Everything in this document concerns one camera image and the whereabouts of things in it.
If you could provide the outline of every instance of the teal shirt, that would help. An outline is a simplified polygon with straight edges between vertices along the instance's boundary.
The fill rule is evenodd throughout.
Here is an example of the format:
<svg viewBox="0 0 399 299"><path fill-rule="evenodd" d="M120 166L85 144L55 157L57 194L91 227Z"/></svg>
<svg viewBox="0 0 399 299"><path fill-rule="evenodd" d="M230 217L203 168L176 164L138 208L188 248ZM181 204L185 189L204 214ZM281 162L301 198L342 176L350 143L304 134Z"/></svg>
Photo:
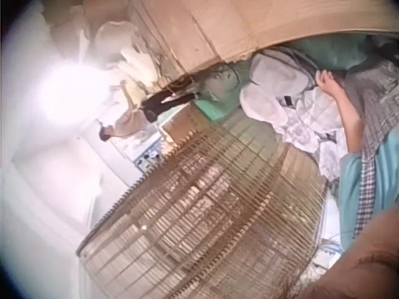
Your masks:
<svg viewBox="0 0 399 299"><path fill-rule="evenodd" d="M373 216L395 202L398 194L399 128L392 130L378 148L375 156L376 194ZM341 159L339 179L339 214L341 244L344 250L353 242L362 168L361 154L349 153Z"/></svg>

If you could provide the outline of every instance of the plaid shirt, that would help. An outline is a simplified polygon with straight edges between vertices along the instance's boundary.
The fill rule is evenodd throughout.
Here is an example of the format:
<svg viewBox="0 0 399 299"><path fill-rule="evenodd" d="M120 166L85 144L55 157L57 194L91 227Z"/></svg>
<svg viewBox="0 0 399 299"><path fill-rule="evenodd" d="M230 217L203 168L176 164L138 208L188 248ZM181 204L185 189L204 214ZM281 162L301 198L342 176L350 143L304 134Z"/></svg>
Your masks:
<svg viewBox="0 0 399 299"><path fill-rule="evenodd" d="M399 123L399 69L390 61L366 61L349 71L347 95L365 122L359 202L353 237L372 218L375 203L375 153Z"/></svg>

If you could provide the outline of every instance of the clothing pile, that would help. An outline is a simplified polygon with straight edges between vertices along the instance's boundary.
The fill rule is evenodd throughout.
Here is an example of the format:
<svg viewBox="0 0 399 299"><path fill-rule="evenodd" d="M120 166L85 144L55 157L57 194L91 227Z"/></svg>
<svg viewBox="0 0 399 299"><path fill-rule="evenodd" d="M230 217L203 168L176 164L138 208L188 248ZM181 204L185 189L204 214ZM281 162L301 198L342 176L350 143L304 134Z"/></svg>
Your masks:
<svg viewBox="0 0 399 299"><path fill-rule="evenodd" d="M256 54L241 106L248 117L270 123L282 141L310 153L328 180L339 177L347 153L337 104L315 84L317 66L300 52L274 47Z"/></svg>
<svg viewBox="0 0 399 299"><path fill-rule="evenodd" d="M375 209L377 151L399 124L399 63L377 48L346 74L336 74L365 125L353 238ZM300 52L267 49L254 57L251 83L241 90L240 101L247 116L271 123L284 141L312 154L320 172L337 187L339 161L347 153L345 133L334 100L315 86L316 70Z"/></svg>

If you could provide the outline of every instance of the birdcage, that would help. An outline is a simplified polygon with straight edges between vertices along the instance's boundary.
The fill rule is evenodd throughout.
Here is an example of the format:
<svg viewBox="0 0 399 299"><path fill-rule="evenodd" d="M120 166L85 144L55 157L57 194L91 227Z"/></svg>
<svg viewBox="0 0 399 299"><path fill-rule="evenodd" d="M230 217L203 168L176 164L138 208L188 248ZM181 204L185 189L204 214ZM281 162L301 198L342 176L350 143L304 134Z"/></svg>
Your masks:
<svg viewBox="0 0 399 299"><path fill-rule="evenodd" d="M274 298L306 268L325 181L238 111L192 134L77 251L110 298Z"/></svg>

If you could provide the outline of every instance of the lamp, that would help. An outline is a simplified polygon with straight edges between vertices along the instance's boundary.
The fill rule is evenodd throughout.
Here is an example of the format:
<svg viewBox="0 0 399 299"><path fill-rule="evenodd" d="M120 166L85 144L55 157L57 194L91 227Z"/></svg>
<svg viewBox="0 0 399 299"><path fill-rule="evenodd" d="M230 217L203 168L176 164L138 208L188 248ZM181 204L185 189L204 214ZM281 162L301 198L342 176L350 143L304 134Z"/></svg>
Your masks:
<svg viewBox="0 0 399 299"><path fill-rule="evenodd" d="M107 99L106 72L84 65L60 65L41 87L43 109L51 120L80 123Z"/></svg>

